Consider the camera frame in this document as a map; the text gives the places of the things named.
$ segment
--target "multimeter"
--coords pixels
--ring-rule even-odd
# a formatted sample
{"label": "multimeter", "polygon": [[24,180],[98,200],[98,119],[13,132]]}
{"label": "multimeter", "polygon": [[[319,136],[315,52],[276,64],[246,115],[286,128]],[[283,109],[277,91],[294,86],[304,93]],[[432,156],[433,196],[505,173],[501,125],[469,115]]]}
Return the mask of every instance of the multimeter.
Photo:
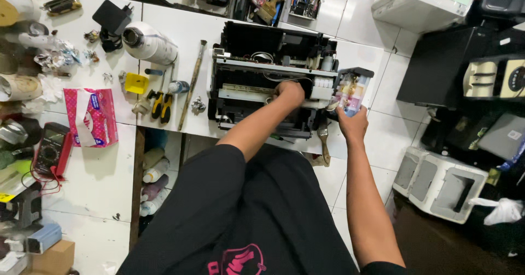
{"label": "multimeter", "polygon": [[42,177],[63,179],[72,145],[73,134],[69,127],[55,122],[46,123],[33,170]]}

